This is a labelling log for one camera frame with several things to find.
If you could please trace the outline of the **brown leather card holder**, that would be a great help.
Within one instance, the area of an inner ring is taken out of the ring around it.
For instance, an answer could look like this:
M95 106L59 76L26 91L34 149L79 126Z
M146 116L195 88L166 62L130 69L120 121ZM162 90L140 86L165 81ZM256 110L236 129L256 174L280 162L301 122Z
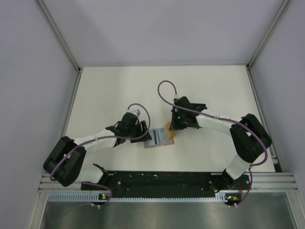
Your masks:
M150 140L144 142L145 148L153 148L159 146L168 146L174 144L174 138L168 138L165 127L158 129L151 129L148 132L152 137Z

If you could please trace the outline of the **gold credit card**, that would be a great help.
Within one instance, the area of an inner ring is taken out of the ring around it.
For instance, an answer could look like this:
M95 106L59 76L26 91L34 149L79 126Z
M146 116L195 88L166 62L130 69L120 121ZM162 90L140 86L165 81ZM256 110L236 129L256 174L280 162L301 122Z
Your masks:
M174 131L173 130L170 130L170 127L171 127L171 122L168 122L164 128L165 128L165 132L166 132L166 136L167 136L167 139L171 139L175 136L174 134Z

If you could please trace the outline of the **black plastic card box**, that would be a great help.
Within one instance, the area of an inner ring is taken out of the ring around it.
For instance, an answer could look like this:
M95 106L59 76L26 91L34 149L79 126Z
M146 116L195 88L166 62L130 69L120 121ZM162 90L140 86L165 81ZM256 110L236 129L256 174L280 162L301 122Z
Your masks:
M206 110L206 104L198 104L198 103L191 103L191 107L193 110L202 112L203 110Z

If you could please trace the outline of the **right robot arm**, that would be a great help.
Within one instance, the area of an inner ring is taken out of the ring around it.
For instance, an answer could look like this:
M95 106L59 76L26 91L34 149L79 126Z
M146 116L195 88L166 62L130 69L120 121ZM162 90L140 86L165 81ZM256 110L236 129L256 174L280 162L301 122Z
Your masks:
M214 184L235 188L240 183L240 177L272 144L269 134L253 114L240 118L216 114L205 104L190 103L185 96L175 98L173 104L171 131L188 127L210 128L232 138L236 155Z

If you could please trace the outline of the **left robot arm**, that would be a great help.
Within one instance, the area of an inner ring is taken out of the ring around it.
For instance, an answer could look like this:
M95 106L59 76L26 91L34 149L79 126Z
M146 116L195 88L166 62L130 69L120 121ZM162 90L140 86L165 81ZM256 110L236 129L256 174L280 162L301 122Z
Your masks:
M60 138L43 164L50 180L58 181L63 187L74 182L91 182L97 189L105 188L108 184L106 171L97 163L86 164L85 158L126 140L131 143L151 140L147 123L140 121L139 115L138 110L127 112L115 125L83 138Z

